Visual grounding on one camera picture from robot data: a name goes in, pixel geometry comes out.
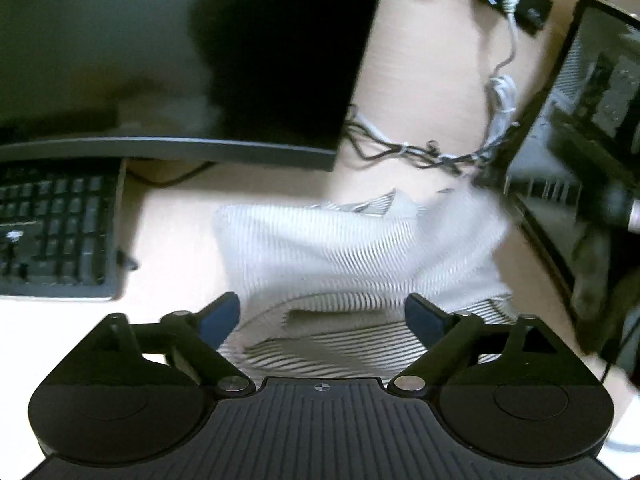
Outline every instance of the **metal bolt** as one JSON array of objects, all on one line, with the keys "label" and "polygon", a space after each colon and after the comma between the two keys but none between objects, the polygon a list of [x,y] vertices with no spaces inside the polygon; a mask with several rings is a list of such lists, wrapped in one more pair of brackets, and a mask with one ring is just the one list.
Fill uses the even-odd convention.
[{"label": "metal bolt", "polygon": [[247,386],[249,386],[249,381],[244,377],[238,377],[237,375],[223,377],[218,381],[218,387],[223,392],[229,392],[229,393],[241,392]]},{"label": "metal bolt", "polygon": [[397,388],[404,390],[406,392],[418,392],[419,390],[424,388],[426,384],[424,379],[415,375],[403,375],[398,377],[394,384]]}]

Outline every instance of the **desk surface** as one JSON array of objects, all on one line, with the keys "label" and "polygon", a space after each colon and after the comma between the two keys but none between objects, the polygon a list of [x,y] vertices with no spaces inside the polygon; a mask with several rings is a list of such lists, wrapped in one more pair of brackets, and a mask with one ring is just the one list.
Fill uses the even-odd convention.
[{"label": "desk surface", "polygon": [[[546,77],[577,0],[554,0],[551,22],[538,37],[523,35],[510,66],[526,102]],[[381,0],[354,100],[393,139],[440,141],[444,151],[476,149],[487,121],[484,84],[507,55],[506,22],[475,0]],[[179,163],[137,163],[151,178],[185,170]],[[149,190],[128,180],[122,246],[140,270],[111,303],[0,301],[0,478],[17,480],[42,460],[27,405],[40,381],[106,314],[156,321],[172,310],[198,310],[226,291],[212,233],[223,203],[355,202],[402,189],[423,201],[450,187],[440,171],[419,171],[398,160],[363,169],[343,147],[333,173],[221,164],[181,186]],[[514,306],[541,316],[572,348],[571,324],[542,264],[517,229],[496,254]],[[619,374],[607,381],[616,418],[631,390]]]}]

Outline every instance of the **screw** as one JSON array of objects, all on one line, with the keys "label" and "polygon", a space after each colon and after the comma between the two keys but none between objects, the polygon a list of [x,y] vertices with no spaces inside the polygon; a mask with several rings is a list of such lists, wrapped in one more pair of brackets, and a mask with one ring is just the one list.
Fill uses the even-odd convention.
[{"label": "screw", "polygon": [[421,377],[415,375],[402,375],[394,381],[394,384],[397,388],[406,392],[418,392],[424,388],[426,383]]},{"label": "screw", "polygon": [[540,16],[540,11],[537,9],[529,9],[527,11],[527,17],[533,22],[533,24],[537,27],[542,26],[542,19]]},{"label": "screw", "polygon": [[218,387],[223,392],[237,393],[244,390],[247,386],[249,386],[249,381],[244,377],[238,377],[237,375],[223,377],[218,381]]}]

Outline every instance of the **computer monitor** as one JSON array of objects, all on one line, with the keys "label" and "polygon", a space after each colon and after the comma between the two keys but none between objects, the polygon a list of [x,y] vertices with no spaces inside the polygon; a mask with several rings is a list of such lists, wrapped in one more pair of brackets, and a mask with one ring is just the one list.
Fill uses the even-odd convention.
[{"label": "computer monitor", "polygon": [[[494,161],[511,178],[543,176],[584,189],[640,185],[640,20],[580,0],[548,83]],[[585,351],[600,351],[624,316],[611,292],[640,266],[640,236],[607,229],[575,208],[526,196],[524,225],[549,264]]]},{"label": "computer monitor", "polygon": [[0,162],[330,170],[378,0],[0,0]]}]

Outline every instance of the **black cable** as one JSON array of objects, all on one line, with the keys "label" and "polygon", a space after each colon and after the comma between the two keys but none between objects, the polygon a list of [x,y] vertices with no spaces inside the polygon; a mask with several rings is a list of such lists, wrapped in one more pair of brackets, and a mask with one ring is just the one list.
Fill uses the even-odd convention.
[{"label": "black cable", "polygon": [[631,330],[629,330],[625,338],[622,340],[622,343],[620,343],[620,346],[618,347],[616,354],[613,356],[613,359],[610,359],[607,362],[607,366],[604,368],[604,373],[602,374],[602,378],[600,379],[600,384],[604,384],[604,381],[607,378],[607,375],[609,374],[611,367],[616,363],[616,361],[620,357],[620,354],[622,354],[622,351],[625,349],[625,346],[627,345],[627,343],[631,341],[631,338],[633,337],[633,334],[638,329],[638,327],[640,327],[640,317],[636,319],[636,322],[631,327]]},{"label": "black cable", "polygon": [[[344,123],[344,134],[350,141],[356,154],[367,162],[378,162],[388,156],[402,156],[412,166],[420,170],[431,170],[434,168],[442,168],[449,171],[455,176],[460,176],[462,171],[457,167],[457,164],[473,164],[486,163],[488,158],[484,156],[486,152],[490,152],[492,149],[506,142],[505,139],[498,139],[495,142],[487,146],[483,146],[480,150],[473,153],[467,153],[457,157],[443,157],[440,155],[439,150],[435,147],[434,142],[430,142],[427,148],[420,146],[414,146],[411,144],[396,144],[393,142],[385,142],[379,138],[374,137],[364,124],[359,123],[353,119],[348,119]],[[356,135],[365,137],[367,140],[375,143],[379,147],[383,147],[384,150],[372,155],[364,153]]]},{"label": "black cable", "polygon": [[216,164],[216,162],[203,162],[197,168],[194,168],[191,171],[187,171],[187,173],[182,174],[181,176],[178,176],[176,178],[172,178],[171,180],[165,180],[164,182],[155,182],[153,180],[149,180],[148,178],[134,173],[131,170],[127,170],[127,176],[130,176],[133,180],[136,180],[141,184],[145,184],[145,186],[154,187],[156,189],[165,189],[167,187],[177,186],[178,184],[181,184],[184,181],[187,181],[190,178],[201,174],[203,171],[207,171],[209,168],[212,168]]}]

